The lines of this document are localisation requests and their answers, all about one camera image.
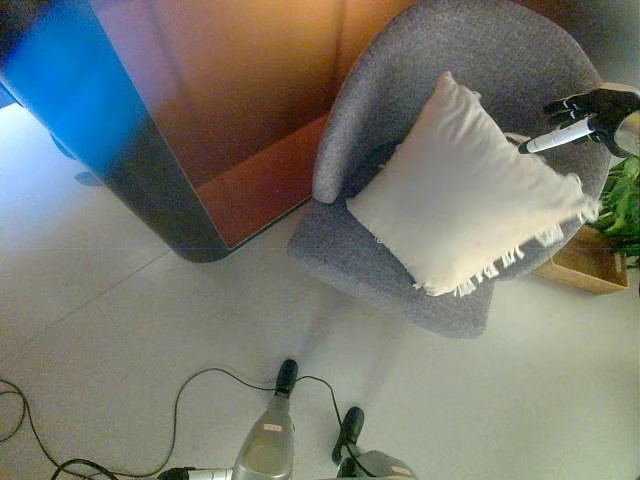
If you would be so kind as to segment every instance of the brown wooden panel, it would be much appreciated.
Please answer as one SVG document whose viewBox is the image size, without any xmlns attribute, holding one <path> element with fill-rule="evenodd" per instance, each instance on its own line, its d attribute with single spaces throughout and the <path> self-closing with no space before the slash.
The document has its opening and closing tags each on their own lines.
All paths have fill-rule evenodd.
<svg viewBox="0 0 640 480">
<path fill-rule="evenodd" d="M 582 227 L 548 262 L 536 270 L 554 282 L 593 293 L 627 288 L 625 258 L 616 259 L 614 244 L 591 227 Z"/>
<path fill-rule="evenodd" d="M 226 171 L 197 192 L 233 248 L 311 196 L 324 115 Z"/>
</svg>

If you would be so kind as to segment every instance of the pillow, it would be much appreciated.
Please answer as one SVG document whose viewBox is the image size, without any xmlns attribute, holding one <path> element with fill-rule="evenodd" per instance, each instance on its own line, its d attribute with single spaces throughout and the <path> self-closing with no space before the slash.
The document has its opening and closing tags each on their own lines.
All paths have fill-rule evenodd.
<svg viewBox="0 0 640 480">
<path fill-rule="evenodd" d="M 519 245 L 563 238 L 560 223 L 595 219 L 575 174 L 520 154 L 478 98 L 443 73 L 386 167 L 347 208 L 429 295 L 463 296 L 523 258 Z"/>
</svg>

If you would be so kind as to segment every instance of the wooden planter box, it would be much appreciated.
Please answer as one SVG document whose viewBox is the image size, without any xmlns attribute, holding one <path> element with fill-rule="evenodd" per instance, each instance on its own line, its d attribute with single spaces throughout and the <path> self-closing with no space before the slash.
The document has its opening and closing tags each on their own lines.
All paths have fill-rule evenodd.
<svg viewBox="0 0 640 480">
<path fill-rule="evenodd" d="M 614 246 L 596 229 L 584 226 L 536 273 L 598 294 L 624 290 L 628 287 L 626 259 L 613 251 Z"/>
</svg>

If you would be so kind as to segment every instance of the black cable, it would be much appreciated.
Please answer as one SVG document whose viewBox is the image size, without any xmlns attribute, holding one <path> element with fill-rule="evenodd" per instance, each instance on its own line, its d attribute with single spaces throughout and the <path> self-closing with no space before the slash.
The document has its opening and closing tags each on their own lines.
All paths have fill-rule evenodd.
<svg viewBox="0 0 640 480">
<path fill-rule="evenodd" d="M 340 410 L 338 409 L 338 403 L 336 402 L 336 394 L 333 391 L 333 387 L 326 380 L 323 380 L 322 378 L 319 378 L 319 377 L 314 377 L 313 375 L 305 375 L 303 377 L 300 377 L 300 378 L 298 378 L 296 380 L 296 383 L 298 383 L 300 380 L 304 380 L 306 378 L 311 379 L 311 380 L 315 380 L 317 382 L 320 382 L 320 383 L 324 384 L 329 389 L 329 392 L 331 393 L 331 401 L 333 402 L 333 409 L 336 412 L 336 417 L 338 419 L 338 425 L 340 426 L 340 432 L 342 432 L 342 420 L 341 420 L 341 417 L 340 417 Z M 367 475 L 369 477 L 372 477 L 372 478 L 376 478 L 377 477 L 377 475 L 374 475 L 373 473 L 371 473 L 369 470 L 367 470 L 364 467 L 364 465 L 362 465 L 358 461 L 356 456 L 351 451 L 351 447 L 349 447 L 349 445 L 347 443 L 345 443 L 344 446 L 347 447 L 347 452 L 349 452 L 349 456 L 351 457 L 351 460 L 353 460 L 355 462 L 355 464 L 365 473 L 365 475 Z"/>
<path fill-rule="evenodd" d="M 12 383 L 9 380 L 5 380 L 3 378 L 0 378 L 0 382 L 4 383 L 5 385 L 9 385 L 11 388 L 13 388 L 15 390 L 15 392 L 13 392 L 13 393 L 15 393 L 16 395 L 20 396 L 20 398 L 22 398 L 22 405 L 24 407 L 24 410 L 26 410 L 27 418 L 29 419 L 29 426 L 31 427 L 31 431 L 33 432 L 33 436 L 36 437 L 36 442 L 38 442 L 38 446 L 40 447 L 40 450 L 42 450 L 42 453 L 44 453 L 44 456 L 47 457 L 47 460 L 49 460 L 56 468 L 60 468 L 60 464 L 53 459 L 53 457 L 51 456 L 49 451 L 46 449 L 46 447 L 42 443 L 42 440 L 40 439 L 40 435 L 38 435 L 38 432 L 36 431 L 36 427 L 33 424 L 33 418 L 31 417 L 31 407 L 29 406 L 29 401 L 27 400 L 27 396 L 24 394 L 24 392 L 22 390 L 20 390 L 20 387 L 18 387 L 15 383 Z M 22 419 L 19 422 L 19 427 L 22 426 L 23 419 L 24 419 L 24 412 L 23 412 L 23 415 L 22 415 L 21 418 Z M 9 440 L 10 438 L 12 438 L 18 432 L 18 429 L 16 429 L 15 431 L 11 432 L 11 434 L 9 434 L 9 436 L 5 440 L 0 442 L 0 443 L 4 443 L 7 440 Z M 62 468 L 62 470 L 65 473 L 68 473 L 70 475 L 74 475 L 76 477 L 83 478 L 85 480 L 92 480 L 91 477 L 88 477 L 86 475 L 82 475 L 80 473 L 75 473 L 75 472 L 72 472 L 70 470 L 66 470 L 65 468 Z"/>
<path fill-rule="evenodd" d="M 223 368 L 213 367 L 213 368 L 205 368 L 203 370 L 200 370 L 200 371 L 194 373 L 193 375 L 191 375 L 189 378 L 187 378 L 182 383 L 182 385 L 180 386 L 180 389 L 178 390 L 178 395 L 176 396 L 176 400 L 175 400 L 175 403 L 173 405 L 173 429 L 172 429 L 173 431 L 172 431 L 172 434 L 171 434 L 171 444 L 169 446 L 169 450 L 168 450 L 167 454 L 165 455 L 165 457 L 162 460 L 162 463 L 160 464 L 159 467 L 157 467 L 152 472 L 136 474 L 136 473 L 131 473 L 131 472 L 109 471 L 109 470 L 105 469 L 104 467 L 100 467 L 100 465 L 98 465 L 98 464 L 94 464 L 94 465 L 97 465 L 98 467 L 102 468 L 103 470 L 108 471 L 111 475 L 119 475 L 121 477 L 128 477 L 128 478 L 153 477 L 157 473 L 160 473 L 160 471 L 162 471 L 162 469 L 167 465 L 167 463 L 169 463 L 169 459 L 171 458 L 171 455 L 173 454 L 173 450 L 175 449 L 176 427 L 177 427 L 177 424 L 178 424 L 178 402 L 180 401 L 180 396 L 182 395 L 182 392 L 184 391 L 185 387 L 189 384 L 189 382 L 191 382 L 196 377 L 198 377 L 198 376 L 200 376 L 200 375 L 202 375 L 204 373 L 207 373 L 207 372 L 224 373 L 225 375 L 233 378 L 235 381 L 241 383 L 242 385 L 245 385 L 247 387 L 253 388 L 255 390 L 262 390 L 262 391 L 265 391 L 265 392 L 274 392 L 275 391 L 275 388 L 261 387 L 261 386 L 258 386 L 258 385 L 252 385 L 252 384 L 250 384 L 248 382 L 245 382 L 244 380 L 242 380 L 238 376 L 234 375 L 233 373 L 231 373 L 231 372 L 229 372 L 229 371 L 227 371 L 227 370 L 225 370 Z M 42 450 L 42 453 L 44 453 L 44 456 L 47 457 L 47 460 L 49 460 L 56 468 L 60 469 L 60 471 L 64 471 L 65 473 L 68 473 L 70 475 L 74 475 L 74 476 L 79 477 L 79 478 L 83 478 L 85 480 L 94 480 L 94 477 L 96 475 L 105 474 L 102 470 L 100 470 L 99 468 L 96 468 L 96 470 L 98 470 L 99 473 L 94 473 L 94 474 L 89 475 L 89 476 L 82 475 L 80 473 L 76 473 L 76 472 L 67 470 L 66 467 L 64 467 L 63 465 L 65 465 L 68 462 L 65 462 L 65 464 L 62 464 L 62 465 L 59 464 L 58 462 L 56 462 L 56 460 L 54 460 L 54 458 L 51 456 L 51 454 L 48 452 L 48 450 L 46 449 L 46 447 L 42 443 L 42 440 L 40 439 L 40 436 L 38 435 L 38 433 L 36 431 L 36 428 L 33 425 L 33 419 L 31 418 L 31 408 L 29 407 L 29 402 L 27 400 L 26 395 L 14 383 L 12 383 L 12 382 L 10 382 L 8 380 L 1 379 L 1 378 L 0 378 L 0 382 L 5 383 L 5 384 L 9 385 L 10 387 L 12 387 L 12 388 L 14 388 L 16 390 L 15 392 L 11 392 L 11 391 L 3 392 L 3 393 L 0 393 L 0 395 L 9 394 L 9 393 L 18 395 L 18 396 L 20 396 L 20 398 L 22 398 L 22 405 L 23 405 L 23 413 L 22 413 L 22 416 L 21 416 L 21 420 L 18 423 L 18 426 L 5 439 L 2 439 L 0 441 L 0 443 L 6 442 L 7 440 L 11 439 L 18 432 L 18 430 L 22 426 L 22 423 L 23 423 L 23 420 L 24 420 L 24 416 L 25 416 L 25 411 L 26 411 L 26 415 L 29 418 L 29 424 L 31 425 L 31 431 L 33 432 L 33 435 L 36 437 L 36 441 L 38 442 L 40 450 Z M 86 461 L 86 462 L 90 462 L 89 460 L 84 460 L 84 459 L 75 459 L 75 460 L 77 460 L 76 463 L 81 463 L 80 460 L 83 460 L 83 461 Z"/>
<path fill-rule="evenodd" d="M 220 372 L 220 373 L 224 373 L 225 375 L 228 375 L 229 377 L 233 378 L 235 381 L 241 383 L 242 385 L 245 385 L 247 387 L 256 389 L 256 390 L 262 390 L 264 392 L 275 392 L 275 388 L 267 388 L 267 387 L 260 387 L 258 385 L 252 385 L 250 383 L 245 382 L 244 380 L 238 378 L 237 376 L 235 376 L 233 373 L 228 372 L 227 370 L 223 369 L 223 368 L 217 368 L 217 367 L 213 367 L 213 368 L 205 368 L 204 370 L 200 370 L 199 372 L 194 373 L 193 375 L 191 375 L 189 378 L 187 378 L 182 385 L 180 386 L 180 389 L 178 390 L 178 395 L 176 396 L 176 401 L 173 404 L 173 431 L 171 433 L 171 445 L 169 446 L 169 451 L 167 452 L 167 454 L 165 455 L 164 459 L 162 460 L 162 463 L 160 464 L 160 466 L 158 466 L 155 470 L 153 470 L 152 472 L 149 473 L 144 473 L 144 474 L 134 474 L 134 473 L 130 473 L 130 472 L 113 472 L 116 475 L 120 475 L 121 477 L 128 477 L 128 478 L 140 478 L 140 477 L 153 477 L 154 475 L 156 475 L 157 473 L 160 473 L 162 471 L 162 469 L 167 465 L 167 463 L 169 463 L 169 459 L 171 458 L 171 455 L 173 454 L 173 450 L 175 448 L 175 444 L 176 444 L 176 427 L 178 425 L 178 402 L 180 401 L 180 396 L 182 395 L 183 390 L 185 389 L 185 387 L 189 384 L 189 382 L 191 382 L 191 380 L 193 380 L 194 378 L 207 373 L 207 372 Z"/>
<path fill-rule="evenodd" d="M 20 430 L 20 427 L 22 427 L 22 424 L 24 423 L 24 418 L 27 416 L 27 408 L 25 407 L 25 399 L 22 395 L 20 395 L 18 392 L 13 392 L 11 390 L 7 390 L 5 392 L 0 392 L 0 397 L 2 395 L 16 395 L 18 397 L 20 397 L 20 400 L 22 400 L 22 414 L 20 415 L 20 421 L 18 421 L 18 425 L 16 425 L 16 427 L 11 430 L 11 432 L 9 432 L 7 435 L 5 435 L 4 437 L 0 438 L 0 443 L 4 443 L 8 440 L 11 440 L 13 438 L 13 436 L 18 433 L 18 430 Z"/>
<path fill-rule="evenodd" d="M 164 459 L 162 460 L 161 464 L 152 472 L 148 472 L 148 473 L 142 473 L 142 474 L 136 474 L 136 473 L 131 473 L 131 472 L 117 472 L 117 471 L 110 471 L 107 470 L 106 468 L 98 465 L 97 463 L 91 462 L 90 460 L 86 460 L 86 459 L 81 459 L 81 458 L 76 458 L 73 460 L 69 460 L 68 462 L 64 462 L 63 464 L 59 464 L 58 462 L 56 462 L 53 457 L 49 454 L 49 452 L 47 451 L 47 449 L 45 448 L 44 444 L 42 443 L 42 440 L 40 439 L 40 436 L 38 435 L 38 433 L 36 432 L 36 428 L 33 424 L 33 419 L 31 417 L 31 409 L 29 407 L 29 402 L 27 400 L 27 397 L 25 396 L 25 394 L 22 392 L 22 390 L 20 390 L 20 388 L 15 385 L 14 383 L 8 381 L 8 380 L 4 380 L 4 379 L 0 379 L 0 382 L 3 382 L 9 386 L 11 386 L 12 388 L 14 388 L 16 391 L 6 391 L 6 392 L 0 392 L 0 395 L 6 395 L 6 394 L 14 394 L 14 395 L 18 395 L 21 399 L 22 399 L 22 415 L 20 418 L 20 422 L 18 423 L 18 426 L 11 431 L 11 433 L 9 433 L 5 438 L 0 439 L 0 443 L 4 443 L 7 440 L 11 439 L 19 430 L 20 427 L 23 424 L 24 418 L 25 418 L 25 413 L 26 416 L 29 419 L 29 424 L 31 426 L 31 431 L 33 432 L 33 435 L 36 438 L 36 441 L 38 442 L 38 445 L 40 447 L 40 450 L 42 450 L 42 453 L 44 453 L 45 457 L 47 457 L 47 459 L 56 467 L 56 472 L 54 473 L 54 476 L 51 478 L 51 480 L 55 480 L 56 477 L 58 476 L 58 474 L 62 471 L 64 471 L 65 473 L 68 473 L 70 475 L 74 475 L 76 477 L 79 478 L 83 478 L 85 480 L 94 480 L 94 477 L 96 475 L 106 475 L 107 477 L 109 477 L 110 479 L 115 479 L 118 480 L 116 475 L 119 475 L 121 477 L 128 477 L 128 478 L 144 478 L 144 477 L 153 477 L 155 476 L 157 473 L 160 473 L 162 471 L 162 469 L 169 463 L 169 460 L 171 458 L 171 455 L 173 454 L 173 450 L 175 449 L 175 443 L 176 443 L 176 430 L 177 430 L 177 424 L 178 424 L 178 404 L 180 402 L 180 398 L 182 395 L 182 392 L 184 391 L 184 389 L 187 387 L 187 385 L 194 380 L 196 377 L 199 377 L 200 375 L 203 375 L 205 373 L 208 372 L 219 372 L 219 373 L 223 373 L 231 378 L 233 378 L 235 381 L 241 383 L 242 385 L 245 385 L 249 388 L 253 388 L 255 390 L 261 390 L 264 392 L 274 392 L 276 389 L 275 388 L 268 388 L 268 387 L 261 387 L 258 385 L 253 385 L 250 384 L 248 382 L 245 382 L 244 380 L 242 380 L 241 378 L 237 377 L 236 375 L 234 375 L 233 373 L 223 369 L 223 368 L 218 368 L 218 367 L 212 367 L 212 368 L 205 368 L 203 370 L 200 370 L 196 373 L 194 373 L 193 375 L 191 375 L 189 378 L 187 378 L 182 385 L 180 386 L 179 390 L 178 390 L 178 394 L 176 396 L 176 400 L 174 402 L 173 405 L 173 428 L 172 428 L 172 433 L 171 433 L 171 442 L 169 445 L 169 449 L 167 451 L 167 454 L 165 455 Z M 323 380 L 322 378 L 319 377 L 314 377 L 312 375 L 305 375 L 303 377 L 300 377 L 296 380 L 296 384 L 298 382 L 300 382 L 301 380 L 305 380 L 305 379 L 310 379 L 310 380 L 315 380 L 317 382 L 322 383 L 323 385 L 325 385 L 328 389 L 329 392 L 331 393 L 331 402 L 333 403 L 333 409 L 334 412 L 336 414 L 336 418 L 338 420 L 338 426 L 340 427 L 340 431 L 342 431 L 342 419 L 340 417 L 340 410 L 338 409 L 338 403 L 336 401 L 336 395 L 335 392 L 333 390 L 333 387 L 329 384 L 329 382 L 327 382 L 326 380 Z M 345 444 L 345 447 L 347 448 L 347 451 L 349 452 L 349 455 L 351 457 L 351 459 L 356 463 L 356 465 L 369 477 L 376 477 L 376 475 L 374 475 L 373 473 L 371 473 L 369 470 L 367 470 L 356 458 L 356 456 L 354 455 L 354 453 L 351 451 L 351 448 L 349 447 L 349 445 Z M 87 465 L 90 466 L 92 468 L 94 468 L 95 470 L 98 470 L 98 473 L 94 473 L 91 474 L 89 476 L 87 475 L 83 475 L 77 472 L 73 472 L 70 470 L 67 470 L 66 467 L 70 466 L 70 465 L 75 465 L 75 464 L 82 464 L 82 465 Z"/>
<path fill-rule="evenodd" d="M 106 475 L 111 480 L 118 480 L 118 478 L 113 473 L 111 473 L 109 470 L 107 470 L 103 466 L 98 465 L 97 463 L 94 463 L 91 460 L 86 460 L 84 458 L 74 458 L 73 460 L 69 460 L 67 462 L 64 462 L 61 465 L 58 465 L 58 468 L 56 469 L 53 476 L 51 477 L 51 480 L 56 480 L 56 478 L 58 478 L 58 475 L 60 475 L 60 472 L 68 472 L 68 470 L 65 470 L 65 468 L 67 468 L 68 466 L 77 465 L 77 464 L 86 465 L 88 467 L 93 468 L 94 470 L 98 470 L 98 472 L 100 472 L 102 475 Z"/>
</svg>

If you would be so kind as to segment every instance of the robotic hand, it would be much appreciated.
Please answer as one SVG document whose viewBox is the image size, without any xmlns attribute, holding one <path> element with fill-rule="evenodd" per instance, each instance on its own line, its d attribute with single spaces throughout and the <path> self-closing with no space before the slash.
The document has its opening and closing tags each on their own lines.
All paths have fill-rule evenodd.
<svg viewBox="0 0 640 480">
<path fill-rule="evenodd" d="M 522 143 L 520 153 L 535 153 L 590 138 L 617 157 L 640 155 L 640 90 L 604 83 L 588 93 L 551 102 L 544 107 L 552 132 Z"/>
</svg>

